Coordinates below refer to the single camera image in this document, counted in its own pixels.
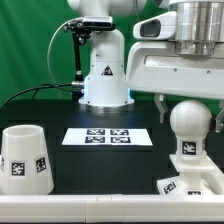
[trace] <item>black table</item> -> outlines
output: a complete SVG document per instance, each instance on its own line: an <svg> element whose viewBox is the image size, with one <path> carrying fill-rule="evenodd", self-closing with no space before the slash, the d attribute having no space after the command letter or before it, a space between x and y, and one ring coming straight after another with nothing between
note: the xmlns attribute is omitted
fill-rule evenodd
<svg viewBox="0 0 224 224"><path fill-rule="evenodd" d="M35 124L44 128L55 188L52 194L157 194L159 179L178 175L169 160L176 138L169 124L159 123L151 101L132 111L96 114L69 100L19 100L0 110L4 128ZM153 146L66 146L68 128L147 129ZM224 170L223 132L210 132L208 155Z"/></svg>

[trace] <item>white cylinder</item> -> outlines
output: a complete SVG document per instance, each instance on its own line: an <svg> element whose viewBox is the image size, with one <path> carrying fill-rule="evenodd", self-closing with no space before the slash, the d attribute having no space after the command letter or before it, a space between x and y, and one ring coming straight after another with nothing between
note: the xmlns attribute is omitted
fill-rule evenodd
<svg viewBox="0 0 224 224"><path fill-rule="evenodd" d="M19 125L3 131L0 186L6 195L44 195L53 190L43 128Z"/></svg>

